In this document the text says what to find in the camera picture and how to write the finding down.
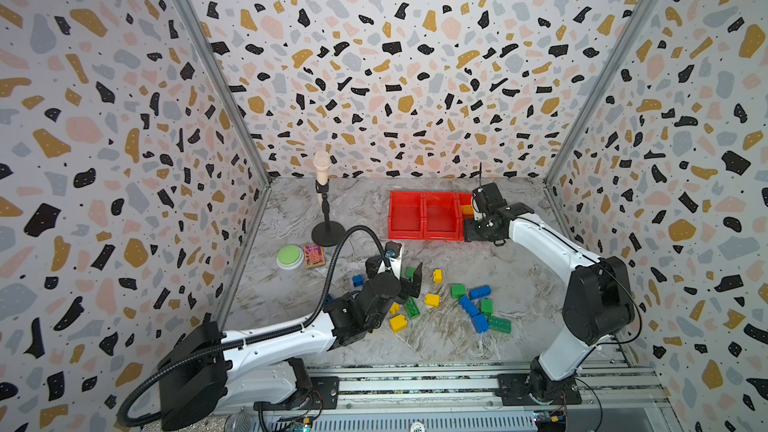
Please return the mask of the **yellow square brick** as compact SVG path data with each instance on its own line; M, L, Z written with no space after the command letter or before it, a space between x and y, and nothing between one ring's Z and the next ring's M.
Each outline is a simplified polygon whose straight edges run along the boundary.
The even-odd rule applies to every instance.
M437 294L426 294L424 302L429 307L438 307L440 305L440 296Z

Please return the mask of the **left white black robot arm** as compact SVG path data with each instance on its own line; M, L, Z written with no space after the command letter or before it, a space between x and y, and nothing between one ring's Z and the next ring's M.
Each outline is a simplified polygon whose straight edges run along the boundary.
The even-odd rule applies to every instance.
M384 322L391 306L421 293L422 269L404 276L380 271L361 289L323 306L312 324L297 319L289 333L277 327L223 332L215 322L197 327L160 362L160 423L165 431L190 426L213 413L231 413L260 403L284 410L301 406L314 392L304 359L352 345Z

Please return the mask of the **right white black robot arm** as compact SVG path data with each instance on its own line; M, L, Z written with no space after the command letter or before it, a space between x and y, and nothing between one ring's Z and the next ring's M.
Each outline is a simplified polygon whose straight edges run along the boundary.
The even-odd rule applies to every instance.
M472 192L474 216L464 220L467 242L496 246L512 241L536 255L566 286L564 325L552 344L530 365L525 391L548 404L575 384L577 369L595 347L634 322L626 264L601 257L571 241L524 203L508 203L494 183Z

